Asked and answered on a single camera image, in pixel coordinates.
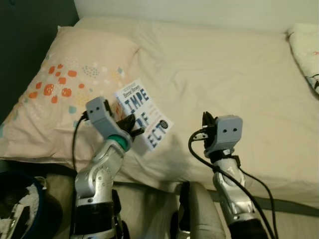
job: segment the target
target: white wall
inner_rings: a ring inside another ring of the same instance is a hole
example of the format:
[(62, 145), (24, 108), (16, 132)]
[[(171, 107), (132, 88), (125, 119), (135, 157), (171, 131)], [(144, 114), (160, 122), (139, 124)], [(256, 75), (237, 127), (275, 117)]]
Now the white wall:
[(318, 0), (75, 0), (79, 17), (127, 16), (275, 32), (317, 23)]

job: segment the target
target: floral pillow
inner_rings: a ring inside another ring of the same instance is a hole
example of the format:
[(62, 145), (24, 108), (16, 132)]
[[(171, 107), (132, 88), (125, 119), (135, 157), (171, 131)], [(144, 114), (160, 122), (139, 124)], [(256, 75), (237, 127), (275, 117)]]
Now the floral pillow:
[[(131, 82), (126, 71), (138, 49), (111, 33), (60, 28), (38, 74), (0, 126), (0, 157), (68, 162), (72, 133), (85, 104), (104, 96), (116, 107), (114, 92)], [(98, 137), (87, 122), (82, 130), (88, 130), (92, 141)], [(88, 139), (81, 140), (88, 144)], [(92, 152), (80, 148), (89, 160)]]

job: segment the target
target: book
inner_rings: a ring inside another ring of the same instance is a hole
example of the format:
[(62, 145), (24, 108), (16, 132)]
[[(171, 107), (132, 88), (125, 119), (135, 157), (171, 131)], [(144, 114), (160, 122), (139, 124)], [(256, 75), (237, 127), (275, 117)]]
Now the book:
[(115, 97), (121, 106), (121, 109), (116, 109), (117, 117), (134, 114), (135, 127), (145, 129), (141, 135), (143, 141), (149, 150), (155, 150), (173, 126), (173, 122), (155, 105), (140, 79), (118, 90)]

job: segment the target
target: book cover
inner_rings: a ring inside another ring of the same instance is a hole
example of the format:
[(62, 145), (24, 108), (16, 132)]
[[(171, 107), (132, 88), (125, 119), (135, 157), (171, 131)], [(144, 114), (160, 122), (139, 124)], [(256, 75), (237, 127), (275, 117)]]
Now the book cover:
[(134, 114), (135, 127), (143, 127), (145, 132), (141, 135), (149, 150), (154, 150), (165, 138), (173, 126), (170, 121), (154, 104), (141, 81), (135, 80), (115, 93), (119, 105), (115, 114), (122, 118)]

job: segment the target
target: black cable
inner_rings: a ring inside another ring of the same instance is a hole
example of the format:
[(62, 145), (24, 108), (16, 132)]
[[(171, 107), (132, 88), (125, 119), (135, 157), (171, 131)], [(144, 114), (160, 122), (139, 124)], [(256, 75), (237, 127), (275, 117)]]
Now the black cable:
[(275, 236), (278, 239), (279, 237), (278, 237), (278, 230), (277, 230), (277, 223), (276, 223), (275, 201), (274, 201), (274, 198), (273, 198), (273, 195), (272, 195), (270, 189), (260, 179), (254, 177), (253, 175), (251, 175), (249, 173), (246, 173), (242, 168), (239, 168), (239, 170), (242, 171), (242, 173), (245, 174), (246, 176), (251, 177), (252, 179), (255, 179), (257, 182), (259, 182), (261, 185), (263, 185), (264, 188), (267, 190), (268, 195), (269, 195), (269, 199), (270, 199), (270, 204), (271, 204), (272, 216), (273, 216), (273, 228), (274, 228)]
[(203, 164), (205, 164), (206, 166), (210, 167), (214, 172), (219, 172), (221, 173), (222, 175), (224, 175), (225, 177), (229, 178), (234, 184), (236, 184), (236, 186), (238, 186), (241, 190), (243, 190), (243, 192), (249, 197), (249, 199), (252, 201), (252, 203), (255, 205), (257, 211), (259, 212), (260, 216), (262, 217), (264, 223), (265, 223), (265, 226), (267, 228), (267, 231), (271, 237), (271, 239), (277, 239), (270, 227), (270, 224), (263, 212), (263, 210), (261, 209), (260, 205), (258, 204), (258, 202), (256, 201), (256, 199), (250, 194), (250, 192), (248, 192), (248, 190), (242, 186), (235, 178), (233, 178), (231, 175), (229, 175), (228, 173), (224, 172), (223, 170), (220, 169), (219, 166), (215, 166), (209, 162), (207, 162), (206, 160), (202, 159), (201, 157), (199, 157), (195, 152), (194, 150), (192, 149), (191, 147), (191, 144), (193, 143), (193, 138), (199, 134), (199, 133), (202, 133), (203, 130), (198, 130), (196, 132), (194, 132), (189, 140), (188, 140), (188, 149), (190, 151), (190, 153), (196, 158), (198, 159), (200, 162), (202, 162)]
[(74, 171), (76, 171), (76, 163), (75, 163), (75, 138), (76, 138), (76, 134), (78, 132), (78, 128), (80, 126), (80, 123), (82, 120), (86, 120), (87, 119), (87, 115), (85, 113), (83, 113), (83, 115), (81, 116), (80, 120), (78, 121), (78, 123), (75, 126), (75, 130), (73, 133), (73, 139), (72, 139), (72, 163), (73, 163), (73, 169)]

